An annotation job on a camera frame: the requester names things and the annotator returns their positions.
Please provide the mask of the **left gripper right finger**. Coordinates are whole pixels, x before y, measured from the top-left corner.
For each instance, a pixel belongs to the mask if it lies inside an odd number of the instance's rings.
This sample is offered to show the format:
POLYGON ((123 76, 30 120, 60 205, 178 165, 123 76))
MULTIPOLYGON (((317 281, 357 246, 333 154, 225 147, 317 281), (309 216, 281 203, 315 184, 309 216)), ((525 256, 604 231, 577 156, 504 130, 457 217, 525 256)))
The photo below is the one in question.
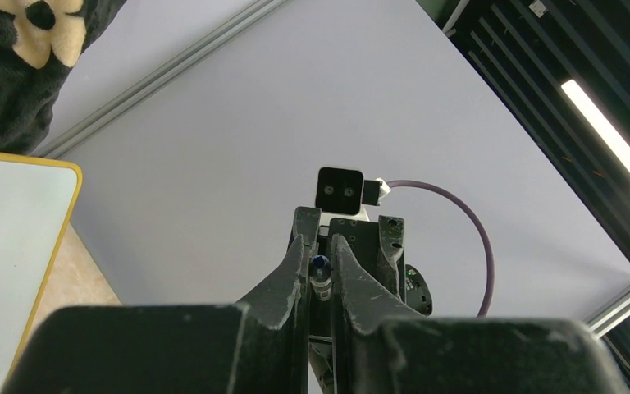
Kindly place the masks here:
POLYGON ((331 240, 337 393, 625 393, 602 341, 573 320, 427 318, 331 240))

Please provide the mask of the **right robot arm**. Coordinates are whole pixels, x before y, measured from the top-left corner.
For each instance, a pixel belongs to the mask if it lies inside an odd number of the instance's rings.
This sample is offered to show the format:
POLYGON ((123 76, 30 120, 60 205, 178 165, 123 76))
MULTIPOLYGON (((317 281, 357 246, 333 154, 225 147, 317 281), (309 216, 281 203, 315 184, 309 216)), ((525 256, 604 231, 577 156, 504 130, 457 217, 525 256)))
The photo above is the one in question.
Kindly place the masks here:
POLYGON ((432 311, 426 281, 404 261, 403 219, 323 223, 320 209, 298 207, 290 243, 299 244, 294 314, 303 324, 292 391, 305 393, 314 372, 324 393, 398 393, 406 359, 393 330, 432 311))

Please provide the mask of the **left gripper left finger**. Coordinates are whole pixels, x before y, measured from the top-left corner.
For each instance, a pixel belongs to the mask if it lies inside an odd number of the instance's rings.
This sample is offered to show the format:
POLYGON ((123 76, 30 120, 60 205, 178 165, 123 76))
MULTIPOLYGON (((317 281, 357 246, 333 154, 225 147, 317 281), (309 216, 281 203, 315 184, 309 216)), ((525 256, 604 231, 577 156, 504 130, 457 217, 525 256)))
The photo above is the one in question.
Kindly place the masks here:
POLYGON ((50 314, 5 393, 305 393, 309 246, 228 305, 78 306, 50 314))

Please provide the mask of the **whiteboard marker pen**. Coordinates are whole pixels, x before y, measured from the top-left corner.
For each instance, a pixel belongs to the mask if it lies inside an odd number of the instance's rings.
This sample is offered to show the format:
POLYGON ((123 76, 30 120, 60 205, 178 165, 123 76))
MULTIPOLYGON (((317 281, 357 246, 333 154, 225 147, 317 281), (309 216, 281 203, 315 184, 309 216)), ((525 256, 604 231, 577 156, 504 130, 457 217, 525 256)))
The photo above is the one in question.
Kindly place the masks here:
POLYGON ((325 302, 331 298, 331 264, 325 255, 316 255, 311 260, 309 280, 320 301, 325 302))

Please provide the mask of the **black floral pillow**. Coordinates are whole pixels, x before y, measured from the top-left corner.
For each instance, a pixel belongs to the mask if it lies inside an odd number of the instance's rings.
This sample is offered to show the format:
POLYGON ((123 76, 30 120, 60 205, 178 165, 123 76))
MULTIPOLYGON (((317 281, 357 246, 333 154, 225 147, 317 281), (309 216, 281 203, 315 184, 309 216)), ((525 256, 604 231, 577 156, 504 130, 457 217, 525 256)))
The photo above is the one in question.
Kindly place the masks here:
POLYGON ((123 1, 0 1, 0 152, 44 141, 53 106, 82 53, 123 1))

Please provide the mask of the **ceiling light strip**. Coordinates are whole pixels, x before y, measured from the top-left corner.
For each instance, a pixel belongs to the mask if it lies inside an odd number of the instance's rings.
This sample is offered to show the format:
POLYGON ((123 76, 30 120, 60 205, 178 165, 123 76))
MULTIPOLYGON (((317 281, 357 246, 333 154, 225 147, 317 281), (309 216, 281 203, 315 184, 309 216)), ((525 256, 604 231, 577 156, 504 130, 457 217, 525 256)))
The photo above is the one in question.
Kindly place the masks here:
POLYGON ((630 145, 575 80, 560 88, 630 175, 630 145))

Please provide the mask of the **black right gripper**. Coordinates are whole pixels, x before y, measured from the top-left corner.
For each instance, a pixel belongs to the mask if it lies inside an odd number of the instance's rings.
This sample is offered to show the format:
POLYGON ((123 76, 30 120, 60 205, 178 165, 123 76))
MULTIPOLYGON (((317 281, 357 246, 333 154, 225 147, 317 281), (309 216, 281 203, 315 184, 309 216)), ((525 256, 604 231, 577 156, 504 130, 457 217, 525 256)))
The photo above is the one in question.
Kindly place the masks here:
POLYGON ((400 269, 402 226, 294 211, 287 249, 287 391, 305 393, 311 365, 325 393, 400 392, 407 358, 395 335, 407 321, 400 269), (320 301, 310 263, 331 264, 331 298, 320 301))

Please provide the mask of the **yellow-framed whiteboard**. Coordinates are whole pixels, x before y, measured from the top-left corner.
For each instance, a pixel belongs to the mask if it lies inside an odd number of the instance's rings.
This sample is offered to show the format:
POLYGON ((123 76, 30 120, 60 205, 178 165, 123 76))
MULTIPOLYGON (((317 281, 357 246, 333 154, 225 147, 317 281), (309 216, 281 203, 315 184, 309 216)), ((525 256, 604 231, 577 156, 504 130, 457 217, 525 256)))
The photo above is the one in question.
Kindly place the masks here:
POLYGON ((0 387, 28 337, 82 181, 74 163, 0 153, 0 387))

